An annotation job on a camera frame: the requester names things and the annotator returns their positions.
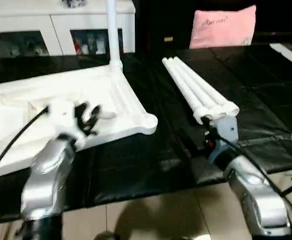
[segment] white cabinet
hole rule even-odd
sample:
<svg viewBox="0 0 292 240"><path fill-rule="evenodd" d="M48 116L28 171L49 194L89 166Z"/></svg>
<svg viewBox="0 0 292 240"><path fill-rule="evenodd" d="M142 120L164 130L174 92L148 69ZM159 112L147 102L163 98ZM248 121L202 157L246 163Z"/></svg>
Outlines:
<svg viewBox="0 0 292 240"><path fill-rule="evenodd" d="M135 52L135 7L117 0L119 47ZM0 58L109 53L106 0L0 0Z"/></svg>
<svg viewBox="0 0 292 240"><path fill-rule="evenodd" d="M0 17L0 58L62 55L50 16Z"/></svg>

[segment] white pole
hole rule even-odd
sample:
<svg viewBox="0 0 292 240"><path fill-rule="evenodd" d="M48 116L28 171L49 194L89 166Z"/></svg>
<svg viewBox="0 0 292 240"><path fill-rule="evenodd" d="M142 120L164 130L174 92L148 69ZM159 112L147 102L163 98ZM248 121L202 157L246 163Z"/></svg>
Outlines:
<svg viewBox="0 0 292 240"><path fill-rule="evenodd" d="M110 67L112 70L122 70L119 54L116 0L107 0L108 38L110 49Z"/></svg>
<svg viewBox="0 0 292 240"><path fill-rule="evenodd" d="M181 61L177 56L174 57L176 65L180 66L195 82L199 85L203 91L206 92L220 107L213 110L215 117L218 118L219 114L226 113L229 116L235 117L239 113L239 107L235 105L232 101L228 101L224 96L222 96L217 90L215 90L209 83L207 83L202 77L196 74L189 66L187 66L183 61Z"/></svg>
<svg viewBox="0 0 292 240"><path fill-rule="evenodd" d="M175 70L175 64L173 60L170 58L167 60L166 58L162 59L162 63L166 67L168 73L170 74L171 78L179 88L180 92L186 99L188 105L194 112L194 117L198 123L202 124L201 117L209 116L211 117L209 110L205 108L202 103L198 100L198 98L194 95L194 93L190 90L188 85L182 80L181 76Z"/></svg>
<svg viewBox="0 0 292 240"><path fill-rule="evenodd" d="M177 56L174 57L176 63L182 67L182 69L194 79L197 84L219 105L223 105L228 102L228 100L222 96L217 90L215 90L209 83L207 83L203 78L196 74L190 67L188 67L183 61L181 61Z"/></svg>
<svg viewBox="0 0 292 240"><path fill-rule="evenodd" d="M179 73L179 75L183 78L185 83L189 86L191 91L196 95L199 101L202 103L203 106L210 109L216 105L216 102L209 97L208 94L194 82L194 80L174 61L175 69Z"/></svg>

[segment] black tablecloth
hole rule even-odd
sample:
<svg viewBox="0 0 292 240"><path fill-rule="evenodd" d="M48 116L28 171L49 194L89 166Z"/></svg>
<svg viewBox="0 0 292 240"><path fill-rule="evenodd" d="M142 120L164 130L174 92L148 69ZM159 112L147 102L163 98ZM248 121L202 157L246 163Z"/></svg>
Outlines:
<svg viewBox="0 0 292 240"><path fill-rule="evenodd" d="M204 129L161 63L173 56L240 107L240 145L248 154L269 173L292 169L292 63L269 46L127 54L123 72L146 111L157 116L157 130L80 152L67 180L65 210L223 181L200 156ZM0 83L108 62L107 56L0 59ZM0 177L0 222L19 217L28 175L24 169Z"/></svg>

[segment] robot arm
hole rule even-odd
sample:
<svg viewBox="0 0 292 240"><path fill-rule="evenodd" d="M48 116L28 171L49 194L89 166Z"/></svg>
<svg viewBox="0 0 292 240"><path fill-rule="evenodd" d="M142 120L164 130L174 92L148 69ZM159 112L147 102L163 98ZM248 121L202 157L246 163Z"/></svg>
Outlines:
<svg viewBox="0 0 292 240"><path fill-rule="evenodd" d="M100 107L82 116L87 104L77 107L59 100L49 106L49 117L57 132L34 158L30 176L21 194L21 215L24 220L18 235L23 240L62 239L62 212L65 205L65 181L72 167L76 149L84 146L87 136L97 134Z"/></svg>
<svg viewBox="0 0 292 240"><path fill-rule="evenodd" d="M292 239L287 208L283 199L245 156L238 154L218 136L238 140L235 117L214 121L202 118L206 132L207 158L223 173L237 196L253 239Z"/></svg>

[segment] tiled floor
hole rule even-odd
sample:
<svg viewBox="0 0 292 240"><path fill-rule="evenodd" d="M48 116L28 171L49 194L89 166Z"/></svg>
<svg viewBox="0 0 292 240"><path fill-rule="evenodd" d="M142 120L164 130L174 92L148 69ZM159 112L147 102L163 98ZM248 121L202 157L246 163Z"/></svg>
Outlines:
<svg viewBox="0 0 292 240"><path fill-rule="evenodd" d="M272 175L285 189L290 172ZM93 240L106 230L122 240L250 240L243 214L228 184L218 184L90 209L70 211L63 217L65 240ZM21 222L0 224L0 240L13 240Z"/></svg>

